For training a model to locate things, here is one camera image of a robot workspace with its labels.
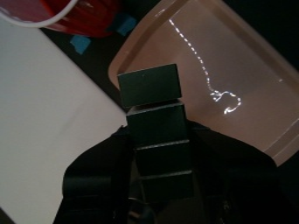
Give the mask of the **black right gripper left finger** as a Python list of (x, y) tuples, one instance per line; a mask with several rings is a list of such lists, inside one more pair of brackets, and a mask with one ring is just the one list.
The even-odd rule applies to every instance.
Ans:
[(133, 161), (129, 128), (121, 127), (69, 166), (53, 224), (127, 224)]

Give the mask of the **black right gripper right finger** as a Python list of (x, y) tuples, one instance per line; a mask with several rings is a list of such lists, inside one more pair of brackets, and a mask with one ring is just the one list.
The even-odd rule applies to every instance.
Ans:
[(189, 123), (210, 224), (299, 224), (274, 159), (254, 146)]

